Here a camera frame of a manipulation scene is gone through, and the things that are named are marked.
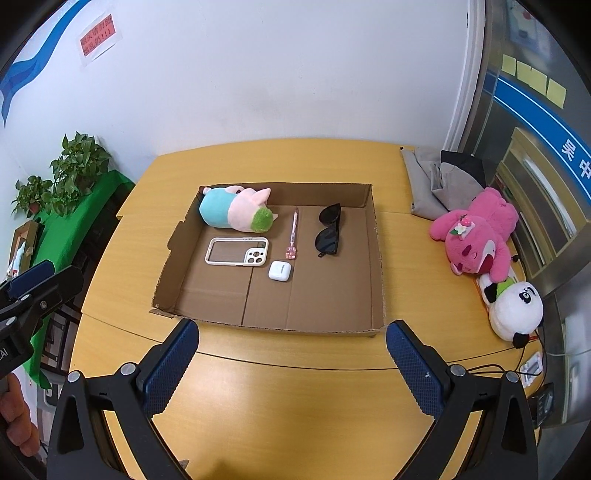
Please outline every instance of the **sticky note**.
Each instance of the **sticky note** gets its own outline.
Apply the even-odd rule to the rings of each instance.
[[[531,67],[527,63],[517,60],[517,78],[530,84]]]
[[[503,55],[503,66],[501,70],[509,75],[515,75],[515,59],[509,55]]]
[[[548,91],[546,97],[550,102],[555,103],[560,108],[564,108],[564,99],[566,98],[566,88],[558,82],[550,79],[548,81]]]
[[[542,95],[546,94],[546,80],[548,77],[532,67],[530,72],[530,81],[528,82],[536,92],[540,92]]]

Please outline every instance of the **yellow table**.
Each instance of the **yellow table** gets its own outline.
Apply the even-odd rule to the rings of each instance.
[[[273,140],[152,163],[120,210],[92,280],[73,369],[110,374],[164,340],[175,321],[150,309],[174,228],[200,185],[255,181],[373,184],[389,319],[405,319],[447,362],[516,367],[520,352],[493,333],[473,280],[450,271],[443,244],[428,236],[430,223],[409,214],[399,146]],[[193,478],[392,478],[430,424],[395,369],[383,332],[303,335],[204,323],[200,332],[199,353],[155,419],[175,455],[190,460]],[[538,348],[531,343],[524,358]],[[446,478],[459,467],[477,420]],[[141,478],[115,424],[113,430],[132,476]]]

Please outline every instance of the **wall mural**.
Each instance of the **wall mural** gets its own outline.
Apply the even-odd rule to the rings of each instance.
[[[56,49],[57,42],[65,32],[67,26],[76,14],[89,2],[90,0],[77,1],[63,15],[63,17],[60,18],[56,26],[53,27],[53,30],[39,49],[39,52],[37,52],[33,58],[17,61],[10,66],[6,75],[0,82],[0,92],[2,92],[4,97],[1,111],[4,125],[6,125],[6,119],[8,117],[12,98],[21,88],[37,78],[37,75],[39,75],[43,68],[45,68],[45,65],[47,65],[51,54],[53,54],[53,51]]]

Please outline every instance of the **blue gripper pad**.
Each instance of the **blue gripper pad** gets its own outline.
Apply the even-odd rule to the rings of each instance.
[[[162,354],[143,385],[144,413],[162,413],[173,396],[199,345],[199,328],[188,320]]]
[[[56,272],[53,263],[49,260],[35,265],[12,279],[8,287],[8,296],[11,299],[18,299],[32,288],[44,282]]]
[[[388,325],[386,346],[421,411],[437,420],[444,407],[442,386],[396,323]]]

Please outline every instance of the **open cardboard box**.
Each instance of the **open cardboard box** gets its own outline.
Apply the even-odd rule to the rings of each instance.
[[[170,254],[154,293],[153,312],[256,329],[298,332],[374,332],[384,326],[382,266],[370,184],[252,183],[271,188],[268,207],[279,214],[267,233],[213,228],[199,214],[199,194],[168,242]],[[324,228],[318,216],[342,207],[337,255],[319,258],[314,246]],[[273,260],[285,260],[295,207],[297,257],[286,282],[268,277]],[[261,267],[208,265],[214,237],[264,236],[269,252]]]

